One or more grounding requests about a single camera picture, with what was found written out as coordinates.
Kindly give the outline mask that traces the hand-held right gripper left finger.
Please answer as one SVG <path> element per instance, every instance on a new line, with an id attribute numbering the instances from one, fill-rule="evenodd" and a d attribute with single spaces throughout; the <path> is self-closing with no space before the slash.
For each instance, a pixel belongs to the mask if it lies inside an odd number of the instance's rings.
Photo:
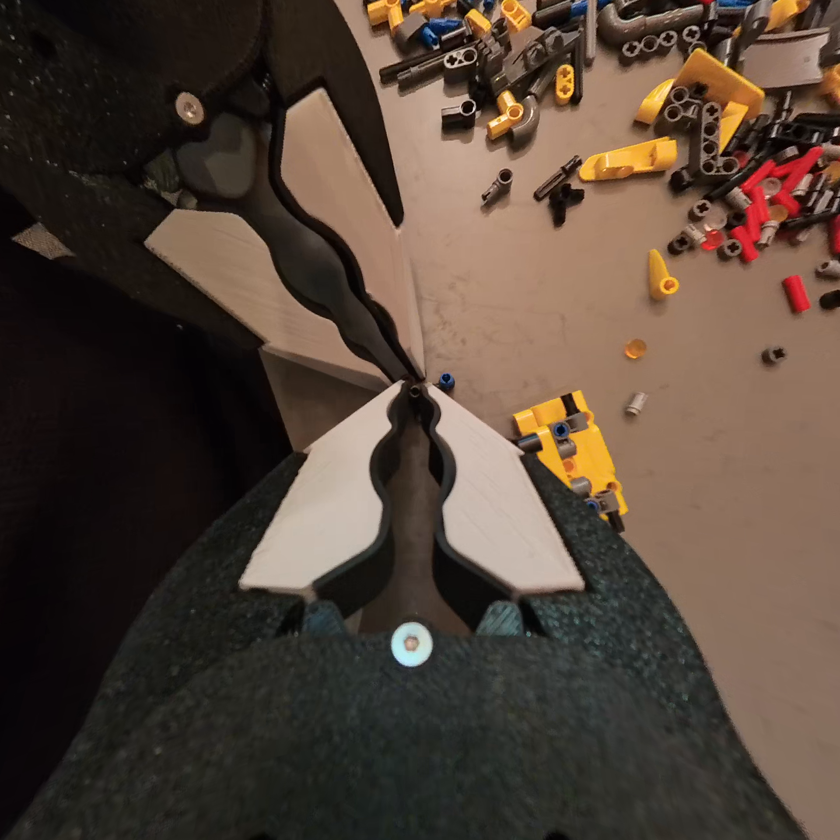
<path id="1" fill-rule="evenodd" d="M 238 581 L 243 591 L 378 596 L 394 566 L 386 483 L 411 389 L 399 381 L 305 451 Z"/>

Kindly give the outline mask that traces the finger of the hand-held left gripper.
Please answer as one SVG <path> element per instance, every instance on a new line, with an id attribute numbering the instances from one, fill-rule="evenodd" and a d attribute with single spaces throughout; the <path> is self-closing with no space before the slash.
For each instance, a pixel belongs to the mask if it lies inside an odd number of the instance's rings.
<path id="1" fill-rule="evenodd" d="M 363 291 L 392 327 L 396 348 L 424 378 L 417 284 L 402 225 L 392 220 L 327 89 L 316 87 L 278 117 L 279 185 L 306 219 L 349 250 Z"/>
<path id="2" fill-rule="evenodd" d="M 144 246 L 246 326 L 265 352 L 375 392 L 404 377 L 353 353 L 331 320 L 295 299 L 242 217 L 176 208 Z"/>

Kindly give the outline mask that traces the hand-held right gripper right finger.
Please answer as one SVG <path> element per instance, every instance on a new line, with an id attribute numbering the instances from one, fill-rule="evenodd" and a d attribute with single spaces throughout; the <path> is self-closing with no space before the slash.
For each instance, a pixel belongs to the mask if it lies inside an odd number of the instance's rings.
<path id="1" fill-rule="evenodd" d="M 581 592 L 585 582 L 522 452 L 431 385 L 418 407 L 437 461 L 434 580 L 443 597 Z"/>

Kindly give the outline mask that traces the small yellow toy brick assembly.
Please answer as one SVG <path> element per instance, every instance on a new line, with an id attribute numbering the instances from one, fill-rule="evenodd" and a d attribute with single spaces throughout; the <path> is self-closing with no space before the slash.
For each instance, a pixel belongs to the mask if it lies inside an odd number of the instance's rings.
<path id="1" fill-rule="evenodd" d="M 535 455 L 555 478 L 618 533 L 628 513 L 623 485 L 582 391 L 567 392 L 512 416 L 514 445 Z"/>

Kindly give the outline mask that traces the pile of toy building pieces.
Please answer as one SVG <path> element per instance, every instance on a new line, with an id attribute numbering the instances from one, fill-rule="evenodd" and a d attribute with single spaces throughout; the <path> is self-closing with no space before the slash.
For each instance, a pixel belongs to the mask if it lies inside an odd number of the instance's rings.
<path id="1" fill-rule="evenodd" d="M 677 55 L 675 76 L 659 82 L 633 117 L 650 140 L 678 143 L 671 169 L 644 176 L 667 174 L 676 196 L 703 191 L 668 252 L 705 249 L 748 264 L 778 239 L 800 245 L 824 228 L 831 258 L 815 273 L 838 278 L 838 2 L 362 7 L 405 56 L 380 69 L 382 85 L 407 92 L 440 79 L 466 94 L 441 110 L 442 133 L 471 131 L 482 117 L 487 141 L 514 151 L 531 145 L 544 103 L 581 105 L 599 46 L 624 69 Z M 533 200 L 550 209 L 558 184 L 596 183 L 578 171 L 599 153 L 573 155 Z"/>

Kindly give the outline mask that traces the black cross connector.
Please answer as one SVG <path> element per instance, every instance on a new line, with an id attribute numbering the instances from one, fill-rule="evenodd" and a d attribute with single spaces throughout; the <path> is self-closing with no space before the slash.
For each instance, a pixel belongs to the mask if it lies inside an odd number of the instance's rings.
<path id="1" fill-rule="evenodd" d="M 548 195 L 549 210 L 555 228 L 565 224 L 570 208 L 580 205 L 585 199 L 585 190 L 568 182 L 556 185 Z"/>

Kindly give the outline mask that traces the yellow curved panel piece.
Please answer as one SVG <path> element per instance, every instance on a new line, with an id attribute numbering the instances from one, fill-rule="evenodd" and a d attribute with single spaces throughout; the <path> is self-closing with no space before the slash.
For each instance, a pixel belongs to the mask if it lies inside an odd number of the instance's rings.
<path id="1" fill-rule="evenodd" d="M 578 175 L 583 182 L 603 182 L 666 172 L 675 165 L 677 156 L 676 140 L 669 136 L 657 137 L 594 154 L 582 163 Z"/>

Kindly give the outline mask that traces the yellow tooth piece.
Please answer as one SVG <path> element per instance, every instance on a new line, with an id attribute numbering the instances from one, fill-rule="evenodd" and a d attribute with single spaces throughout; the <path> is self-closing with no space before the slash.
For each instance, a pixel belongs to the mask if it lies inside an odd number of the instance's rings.
<path id="1" fill-rule="evenodd" d="M 679 290 L 679 281 L 671 274 L 665 258 L 655 248 L 647 254 L 647 281 L 649 296 L 654 301 L 664 301 Z"/>

